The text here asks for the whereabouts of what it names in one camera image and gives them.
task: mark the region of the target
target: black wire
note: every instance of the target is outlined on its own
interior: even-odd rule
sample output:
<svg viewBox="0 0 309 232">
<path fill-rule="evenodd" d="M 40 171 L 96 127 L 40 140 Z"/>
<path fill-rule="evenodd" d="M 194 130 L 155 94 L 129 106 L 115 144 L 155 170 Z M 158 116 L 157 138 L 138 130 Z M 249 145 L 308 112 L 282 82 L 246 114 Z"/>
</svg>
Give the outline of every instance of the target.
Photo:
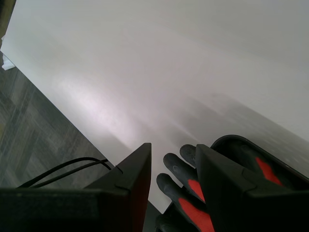
<svg viewBox="0 0 309 232">
<path fill-rule="evenodd" d="M 19 186 L 17 188 L 29 188 L 30 186 L 34 185 L 35 183 L 42 180 L 44 177 L 50 175 L 51 173 L 54 173 L 55 171 L 57 171 L 61 168 L 64 168 L 64 167 L 66 167 L 70 164 L 77 163 L 77 162 L 80 162 L 80 161 L 85 161 L 85 160 L 100 161 L 100 160 L 93 158 L 93 157 L 82 157 L 82 158 L 72 159 L 68 162 L 65 162 L 63 164 L 56 166 L 55 168 L 52 168 L 51 170 L 48 170 L 47 172 L 37 176 L 36 178 L 33 178 L 32 180 L 27 181 L 26 183 L 22 184 L 21 186 Z M 110 168 L 109 168 L 109 166 L 107 166 L 107 164 L 102 163 L 102 165 L 104 165 L 105 167 L 107 167 L 110 170 Z"/>
<path fill-rule="evenodd" d="M 78 171 L 80 171 L 80 170 L 82 170 L 82 169 L 85 169 L 85 168 L 88 168 L 88 167 L 91 167 L 91 166 L 94 166 L 94 165 L 97 165 L 97 164 L 100 164 L 100 163 L 103 164 L 108 170 L 111 170 L 111 168 L 110 168 L 105 162 L 107 162 L 107 160 L 106 160 L 106 159 L 103 159 L 103 160 L 99 160 L 99 161 L 96 161 L 96 162 L 92 162 L 92 163 L 86 164 L 86 165 L 84 165 L 84 166 L 82 166 L 82 167 L 75 168 L 75 169 L 73 169 L 72 171 L 69 171 L 69 172 L 64 173 L 64 174 L 62 174 L 62 175 L 59 175 L 59 176 L 57 176 L 57 177 L 54 177 L 54 178 L 52 178 L 52 179 L 50 179 L 50 180 L 47 180 L 47 181 L 42 182 L 42 183 L 40 183 L 40 184 L 34 185 L 34 186 L 32 186 L 31 188 L 40 188 L 40 187 L 42 187 L 42 186 L 48 185 L 48 184 L 50 184 L 50 183 L 53 183 L 54 181 L 60 180 L 60 179 L 66 177 L 66 176 L 68 176 L 68 175 L 71 175 L 71 174 L 73 174 L 73 173 L 75 173 L 75 172 L 78 172 Z"/>
</svg>

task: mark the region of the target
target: glove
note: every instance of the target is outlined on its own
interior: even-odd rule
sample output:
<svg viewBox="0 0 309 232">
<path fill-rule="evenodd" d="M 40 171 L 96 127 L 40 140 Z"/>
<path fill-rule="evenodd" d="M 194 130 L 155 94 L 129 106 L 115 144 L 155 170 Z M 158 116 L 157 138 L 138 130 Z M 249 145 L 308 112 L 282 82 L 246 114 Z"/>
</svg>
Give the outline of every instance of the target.
<svg viewBox="0 0 309 232">
<path fill-rule="evenodd" d="M 233 153 L 233 161 L 269 181 L 288 188 L 293 188 L 292 183 L 284 178 L 283 174 L 277 173 L 271 166 L 271 162 L 266 160 L 255 150 L 247 145 L 239 143 L 229 143 L 226 146 L 230 146 L 229 149 Z M 182 158 L 193 167 L 196 165 L 195 151 L 196 148 L 192 145 L 184 145 L 180 149 Z M 166 154 L 163 162 L 185 188 L 180 188 L 168 174 L 159 174 L 156 181 L 160 190 L 171 198 L 183 218 L 187 222 L 193 224 L 198 231 L 214 232 L 215 230 L 211 223 L 211 217 L 207 211 L 207 202 L 205 202 L 203 192 L 198 182 L 196 169 L 172 153 Z M 169 221 L 169 218 L 166 216 L 160 216 L 156 224 L 162 232 L 188 231 L 184 228 L 180 228 L 177 223 Z"/>
</svg>

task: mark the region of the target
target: white tabletop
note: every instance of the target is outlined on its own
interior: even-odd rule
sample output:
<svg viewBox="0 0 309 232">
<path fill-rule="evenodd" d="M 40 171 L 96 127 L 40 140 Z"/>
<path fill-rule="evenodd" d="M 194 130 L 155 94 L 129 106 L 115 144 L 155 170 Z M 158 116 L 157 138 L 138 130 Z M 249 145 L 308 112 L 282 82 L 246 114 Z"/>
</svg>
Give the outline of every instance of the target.
<svg viewBox="0 0 309 232">
<path fill-rule="evenodd" d="M 309 1 L 17 0 L 1 51 L 114 165 L 246 136 L 309 170 Z"/>
</svg>

